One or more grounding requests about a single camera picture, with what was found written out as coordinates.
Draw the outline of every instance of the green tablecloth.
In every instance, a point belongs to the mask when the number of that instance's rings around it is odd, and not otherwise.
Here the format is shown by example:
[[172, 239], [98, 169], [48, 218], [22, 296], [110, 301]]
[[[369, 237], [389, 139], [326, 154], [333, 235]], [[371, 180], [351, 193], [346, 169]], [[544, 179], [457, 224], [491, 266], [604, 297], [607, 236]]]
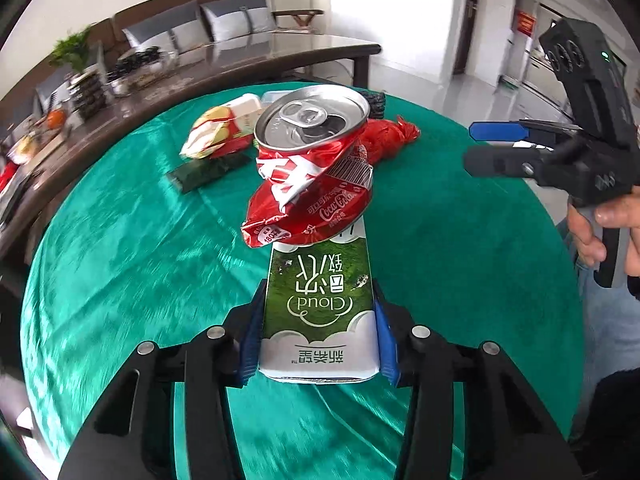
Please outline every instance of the green tablecloth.
[[[21, 338], [31, 405], [58, 459], [140, 341], [188, 341], [265, 277], [270, 248], [249, 249], [239, 232], [261, 182], [255, 167], [187, 196], [164, 174], [181, 163], [178, 151], [207, 108], [299, 86], [231, 89], [159, 115], [111, 148], [52, 220], [31, 269]], [[373, 276], [387, 299], [450, 341], [499, 342], [566, 433], [582, 376], [582, 317], [551, 220], [523, 182], [467, 176], [462, 126], [390, 96], [386, 117], [396, 114], [422, 137], [376, 167], [365, 214]], [[186, 479], [183, 390], [176, 395], [176, 465]], [[381, 376], [311, 386], [258, 373], [229, 392], [246, 476], [392, 478], [408, 399]], [[458, 413], [457, 477], [462, 423]]]

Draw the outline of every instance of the milk carton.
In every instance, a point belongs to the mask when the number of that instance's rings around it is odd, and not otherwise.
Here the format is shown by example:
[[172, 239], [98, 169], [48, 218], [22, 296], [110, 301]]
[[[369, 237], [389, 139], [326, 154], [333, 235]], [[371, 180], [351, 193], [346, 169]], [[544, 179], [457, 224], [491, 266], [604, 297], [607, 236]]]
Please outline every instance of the milk carton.
[[293, 383], [356, 383], [380, 368], [362, 218], [311, 246], [273, 243], [260, 371]]

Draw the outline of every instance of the crushed coca-cola can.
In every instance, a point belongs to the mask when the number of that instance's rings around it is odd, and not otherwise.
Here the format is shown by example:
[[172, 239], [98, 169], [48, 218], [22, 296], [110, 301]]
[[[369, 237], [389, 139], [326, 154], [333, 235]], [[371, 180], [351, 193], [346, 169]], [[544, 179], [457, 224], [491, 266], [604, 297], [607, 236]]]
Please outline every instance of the crushed coca-cola can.
[[343, 86], [309, 86], [267, 108], [255, 126], [265, 182], [249, 202], [244, 241], [311, 244], [355, 221], [371, 197], [372, 167], [358, 142], [369, 104]]

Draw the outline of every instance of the metal screw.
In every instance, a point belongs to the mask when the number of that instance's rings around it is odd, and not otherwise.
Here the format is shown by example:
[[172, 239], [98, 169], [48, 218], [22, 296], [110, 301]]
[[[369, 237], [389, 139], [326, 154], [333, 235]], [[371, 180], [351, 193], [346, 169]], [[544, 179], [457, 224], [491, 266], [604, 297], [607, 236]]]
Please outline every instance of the metal screw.
[[225, 335], [225, 328], [220, 325], [212, 326], [207, 330], [207, 337], [209, 339], [220, 339], [223, 335]]
[[147, 355], [147, 354], [151, 354], [151, 352], [154, 350], [154, 344], [151, 341], [145, 341], [143, 343], [140, 343], [138, 345], [138, 353], [140, 355]]
[[484, 343], [482, 345], [482, 350], [489, 355], [498, 355], [500, 353], [500, 347], [493, 341], [487, 341]]
[[416, 325], [411, 329], [411, 333], [417, 338], [427, 339], [431, 335], [431, 330], [424, 325]]

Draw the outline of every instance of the hand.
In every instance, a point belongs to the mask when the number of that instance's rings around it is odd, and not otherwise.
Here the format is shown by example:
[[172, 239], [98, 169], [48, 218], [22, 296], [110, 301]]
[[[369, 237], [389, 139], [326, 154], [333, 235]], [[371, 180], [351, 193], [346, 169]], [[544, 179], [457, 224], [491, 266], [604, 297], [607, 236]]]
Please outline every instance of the hand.
[[[598, 206], [595, 219], [602, 227], [631, 228], [625, 272], [628, 276], [640, 276], [640, 186], [635, 186], [630, 195]], [[594, 236], [589, 221], [572, 205], [569, 205], [566, 220], [569, 231], [574, 235], [580, 259], [589, 267], [596, 262], [603, 262], [607, 250], [602, 241]]]

